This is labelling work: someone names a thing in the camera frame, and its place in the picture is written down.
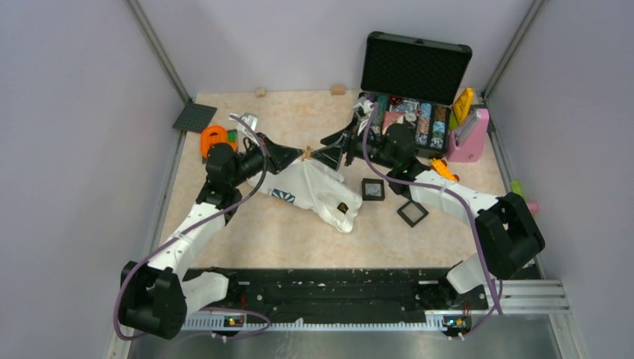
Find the white t-shirt garment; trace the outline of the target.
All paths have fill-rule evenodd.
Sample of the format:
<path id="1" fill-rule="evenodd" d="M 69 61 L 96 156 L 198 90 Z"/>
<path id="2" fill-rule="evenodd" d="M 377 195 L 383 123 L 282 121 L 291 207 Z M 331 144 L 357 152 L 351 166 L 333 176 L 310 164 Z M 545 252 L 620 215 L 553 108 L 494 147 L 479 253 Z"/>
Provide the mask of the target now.
<path id="1" fill-rule="evenodd" d="M 363 204 L 341 173 L 313 159 L 297 159 L 278 174 L 268 172 L 258 192 L 309 209 L 341 233 L 354 229 Z"/>

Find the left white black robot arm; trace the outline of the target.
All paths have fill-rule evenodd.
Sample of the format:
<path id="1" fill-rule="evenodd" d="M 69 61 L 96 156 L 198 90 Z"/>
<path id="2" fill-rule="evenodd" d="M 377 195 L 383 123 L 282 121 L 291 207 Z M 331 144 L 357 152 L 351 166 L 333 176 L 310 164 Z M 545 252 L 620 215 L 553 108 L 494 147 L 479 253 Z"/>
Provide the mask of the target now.
<path id="1" fill-rule="evenodd" d="M 114 332 L 124 341 L 146 334 L 174 338 L 186 318 L 207 304 L 222 309 L 237 305 L 240 290 L 216 271 L 187 278 L 191 264 L 209 240 L 223 229 L 262 186 L 267 175 L 281 174 L 303 151 L 274 143 L 242 117 L 242 153 L 225 141 L 209 145 L 206 179 L 185 220 L 168 240 L 121 271 L 120 291 L 112 314 Z"/>

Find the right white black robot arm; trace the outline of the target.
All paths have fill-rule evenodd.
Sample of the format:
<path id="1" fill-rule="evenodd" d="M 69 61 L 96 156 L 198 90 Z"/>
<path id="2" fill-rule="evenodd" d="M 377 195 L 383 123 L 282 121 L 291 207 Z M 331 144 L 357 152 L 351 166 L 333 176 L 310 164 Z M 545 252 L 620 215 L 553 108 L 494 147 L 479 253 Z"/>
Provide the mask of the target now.
<path id="1" fill-rule="evenodd" d="M 512 278 L 542 252 L 544 238 L 520 195 L 475 191 L 424 165 L 416 157 L 414 132 L 405 123 L 389 125 L 386 134 L 376 138 L 371 124 L 377 107 L 377 103 L 360 98 L 351 122 L 323 138 L 323 147 L 312 151 L 310 157 L 334 170 L 356 158 L 388 168 L 384 178 L 395 194 L 434 206 L 471 228 L 476 253 L 440 280 L 438 297 L 444 306 L 460 307 L 470 290 L 480 285 L 494 287 L 495 280 Z"/>

